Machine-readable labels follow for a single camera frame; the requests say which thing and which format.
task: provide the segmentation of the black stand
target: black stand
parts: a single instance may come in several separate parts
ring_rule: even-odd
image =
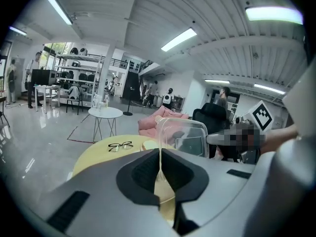
[[[126,116],[132,116],[133,115],[133,113],[129,112],[129,106],[130,106],[130,99],[131,99],[131,97],[132,97],[132,87],[131,87],[130,92],[129,92],[129,101],[128,101],[127,112],[123,112],[123,114],[126,115]]]

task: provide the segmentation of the ceiling light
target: ceiling light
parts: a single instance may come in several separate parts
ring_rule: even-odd
[[[182,43],[185,40],[188,40],[189,38],[191,38],[195,35],[197,35],[197,33],[195,31],[193,31],[192,28],[189,28],[188,30],[186,30],[185,32],[180,34],[179,36],[175,37],[172,41],[170,41],[169,43],[164,45],[161,49],[163,51],[167,52],[171,48],[175,47],[176,45]]]
[[[206,82],[230,83],[229,81],[205,79]]]
[[[54,9],[58,12],[58,14],[62,17],[62,19],[66,22],[67,25],[71,25],[72,21],[64,12],[62,7],[59,5],[57,0],[48,0],[50,4],[54,7]]]
[[[17,32],[17,33],[19,33],[19,34],[26,35],[26,32],[24,32],[24,31],[22,31],[22,30],[19,30],[19,29],[13,27],[13,26],[9,26],[9,29],[10,29],[10,30],[13,30],[13,31],[15,31],[15,32]]]
[[[303,15],[295,9],[269,6],[252,7],[246,9],[246,14],[250,21],[254,20],[280,20],[296,24],[303,24]]]
[[[255,87],[258,87],[258,88],[262,88],[262,89],[267,89],[267,90],[270,90],[270,91],[274,91],[276,93],[279,93],[281,95],[284,95],[285,92],[284,91],[281,91],[281,90],[277,90],[277,89],[273,89],[273,88],[270,88],[270,87],[266,87],[266,86],[263,86],[263,85],[259,85],[259,84],[256,84],[254,85]]]

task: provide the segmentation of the eyeglasses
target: eyeglasses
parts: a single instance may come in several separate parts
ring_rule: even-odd
[[[120,147],[123,147],[123,149],[131,149],[132,147],[134,147],[132,145],[132,142],[131,141],[126,141],[122,144],[120,143],[112,143],[112,144],[109,144],[109,152],[117,152],[120,150]]]

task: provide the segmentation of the yellow round table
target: yellow round table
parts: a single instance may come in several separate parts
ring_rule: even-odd
[[[109,137],[104,140],[93,144],[89,147],[77,160],[73,177],[83,171],[84,169],[93,166],[95,164],[113,160],[122,156],[126,156],[135,152],[141,151],[143,143],[147,140],[156,141],[153,138],[141,136],[141,135],[119,135]],[[118,152],[109,152],[109,144],[131,141],[133,147],[131,149],[120,148]],[[174,149],[172,146],[167,145],[167,148]],[[166,220],[173,221],[174,218],[174,192],[170,185],[164,178],[160,178],[160,181],[156,181],[155,195],[160,198],[160,212]]]

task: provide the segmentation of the gray floor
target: gray floor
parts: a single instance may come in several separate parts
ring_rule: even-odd
[[[118,98],[109,106],[122,111],[127,106]],[[155,109],[131,106],[133,116],[117,119],[117,135],[138,134],[139,119],[151,115]],[[79,156],[92,144],[94,118],[88,110],[79,112],[62,105],[47,114],[40,109],[28,109],[18,101],[8,105],[4,113],[10,123],[0,123],[0,171],[9,190],[30,209],[35,210],[41,194],[65,182],[73,171]],[[110,135],[106,120],[101,123],[103,138]]]

